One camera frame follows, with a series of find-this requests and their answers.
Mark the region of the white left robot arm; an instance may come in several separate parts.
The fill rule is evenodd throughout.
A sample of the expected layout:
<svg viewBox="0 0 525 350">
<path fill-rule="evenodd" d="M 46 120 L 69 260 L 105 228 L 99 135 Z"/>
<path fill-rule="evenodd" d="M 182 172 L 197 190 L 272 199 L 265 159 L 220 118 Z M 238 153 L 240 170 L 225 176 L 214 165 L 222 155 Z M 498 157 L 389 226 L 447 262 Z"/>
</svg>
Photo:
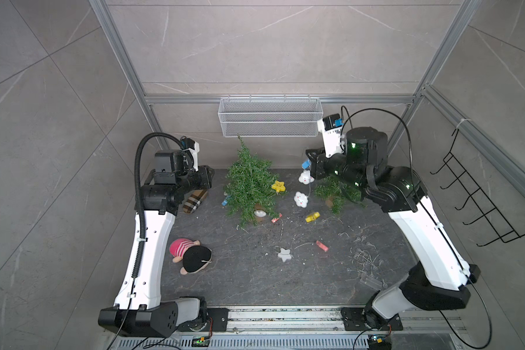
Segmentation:
<svg viewBox="0 0 525 350">
<path fill-rule="evenodd" d="M 124 337 L 165 338 L 181 325 L 206 322 L 201 297 L 164 301 L 161 273 L 176 216 L 186 195 L 211 188 L 214 169 L 199 166 L 193 150 L 159 152 L 144 182 L 135 183 L 135 233 L 127 271 L 100 327 Z"/>
</svg>

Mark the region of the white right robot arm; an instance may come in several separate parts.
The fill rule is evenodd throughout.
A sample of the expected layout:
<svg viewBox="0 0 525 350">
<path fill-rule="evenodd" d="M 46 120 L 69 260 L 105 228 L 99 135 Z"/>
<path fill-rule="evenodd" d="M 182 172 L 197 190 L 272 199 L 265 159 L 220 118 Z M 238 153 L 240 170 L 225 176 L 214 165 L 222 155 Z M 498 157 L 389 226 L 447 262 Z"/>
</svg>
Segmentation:
<svg viewBox="0 0 525 350">
<path fill-rule="evenodd" d="M 307 150 L 310 175 L 339 179 L 378 204 L 401 229 L 418 258 L 401 281 L 373 295 L 362 310 L 371 329 L 381 329 L 399 313 L 465 309 L 480 269 L 457 251 L 438 219 L 425 186 L 410 166 L 390 166 L 387 135 L 371 127 L 319 128 L 324 146 Z"/>
</svg>

